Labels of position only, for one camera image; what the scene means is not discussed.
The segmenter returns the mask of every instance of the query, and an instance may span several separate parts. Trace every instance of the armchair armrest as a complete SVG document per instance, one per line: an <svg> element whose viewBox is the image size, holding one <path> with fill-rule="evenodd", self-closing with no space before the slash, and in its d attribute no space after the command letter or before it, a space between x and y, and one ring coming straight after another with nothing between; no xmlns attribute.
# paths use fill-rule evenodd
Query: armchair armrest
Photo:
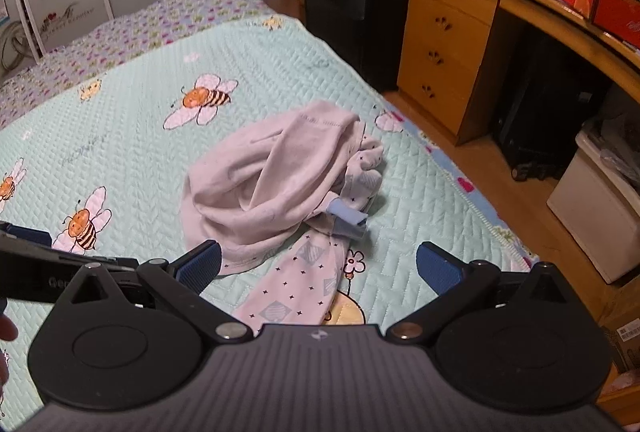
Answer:
<svg viewBox="0 0 640 432"><path fill-rule="evenodd" d="M365 0L363 78L377 90L396 87L409 0Z"/></svg>

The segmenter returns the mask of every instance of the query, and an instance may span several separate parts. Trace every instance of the human hand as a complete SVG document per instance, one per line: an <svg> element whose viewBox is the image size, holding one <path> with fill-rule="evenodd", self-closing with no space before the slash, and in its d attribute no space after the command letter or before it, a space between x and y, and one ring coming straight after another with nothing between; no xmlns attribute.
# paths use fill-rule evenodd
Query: human hand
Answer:
<svg viewBox="0 0 640 432"><path fill-rule="evenodd" d="M14 323L4 315L0 315L0 340L10 342L18 337L18 329ZM4 360L4 353L0 351L0 396L2 395L2 386L9 379L9 368Z"/></svg>

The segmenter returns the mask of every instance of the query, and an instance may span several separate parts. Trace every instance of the leather armchair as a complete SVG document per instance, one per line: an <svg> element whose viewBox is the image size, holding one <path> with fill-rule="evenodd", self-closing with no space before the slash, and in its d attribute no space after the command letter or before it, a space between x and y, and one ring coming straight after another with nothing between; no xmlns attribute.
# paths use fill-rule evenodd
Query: leather armchair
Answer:
<svg viewBox="0 0 640 432"><path fill-rule="evenodd" d="M305 0L306 28L379 92L396 88L409 0Z"/></svg>

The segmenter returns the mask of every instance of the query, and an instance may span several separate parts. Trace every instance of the trash bin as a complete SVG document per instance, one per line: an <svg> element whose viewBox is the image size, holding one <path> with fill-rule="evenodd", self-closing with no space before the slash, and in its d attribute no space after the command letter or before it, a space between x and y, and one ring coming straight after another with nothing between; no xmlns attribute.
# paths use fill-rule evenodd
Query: trash bin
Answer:
<svg viewBox="0 0 640 432"><path fill-rule="evenodd" d="M640 264L640 196L580 131L578 151L546 205L607 284Z"/></svg>

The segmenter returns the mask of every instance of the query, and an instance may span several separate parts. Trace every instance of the gray ribbed panel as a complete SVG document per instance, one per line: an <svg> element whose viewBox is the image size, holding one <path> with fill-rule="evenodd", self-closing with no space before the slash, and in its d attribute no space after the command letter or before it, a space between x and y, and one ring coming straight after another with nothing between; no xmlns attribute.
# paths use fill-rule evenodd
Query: gray ribbed panel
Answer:
<svg viewBox="0 0 640 432"><path fill-rule="evenodd" d="M317 340L312 335L318 331L328 336ZM20 428L21 432L257 430L619 429L596 407L523 417L481 406L450 388L420 349L388 344L373 326L267 326L248 344L217 348L188 386L155 405L117 414L83 414L49 405Z"/></svg>

